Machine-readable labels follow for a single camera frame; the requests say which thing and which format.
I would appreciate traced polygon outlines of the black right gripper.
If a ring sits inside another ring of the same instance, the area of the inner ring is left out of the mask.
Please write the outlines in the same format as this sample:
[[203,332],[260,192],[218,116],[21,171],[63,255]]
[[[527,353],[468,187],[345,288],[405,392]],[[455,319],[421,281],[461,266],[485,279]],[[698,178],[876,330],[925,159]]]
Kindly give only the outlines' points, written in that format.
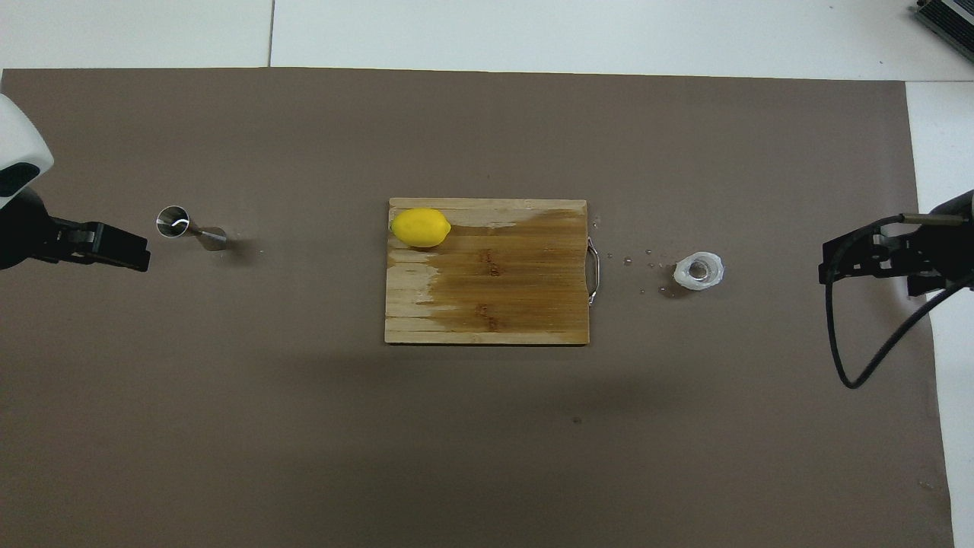
[[[972,288],[972,195],[967,191],[937,205],[928,214],[908,216],[919,225],[915,232],[894,234],[890,228],[852,231],[821,246],[819,283],[870,276],[907,277],[910,296],[925,295],[958,285]],[[921,269],[918,259],[921,257]]]

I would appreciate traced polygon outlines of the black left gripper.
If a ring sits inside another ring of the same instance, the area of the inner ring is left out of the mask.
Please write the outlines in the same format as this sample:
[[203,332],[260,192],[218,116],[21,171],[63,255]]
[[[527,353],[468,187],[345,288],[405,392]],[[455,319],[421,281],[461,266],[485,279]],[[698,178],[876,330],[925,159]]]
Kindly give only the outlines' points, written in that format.
[[1,270],[27,259],[46,243],[49,263],[103,263],[147,272],[148,239],[102,222],[56,218],[33,190],[22,190],[1,211]]

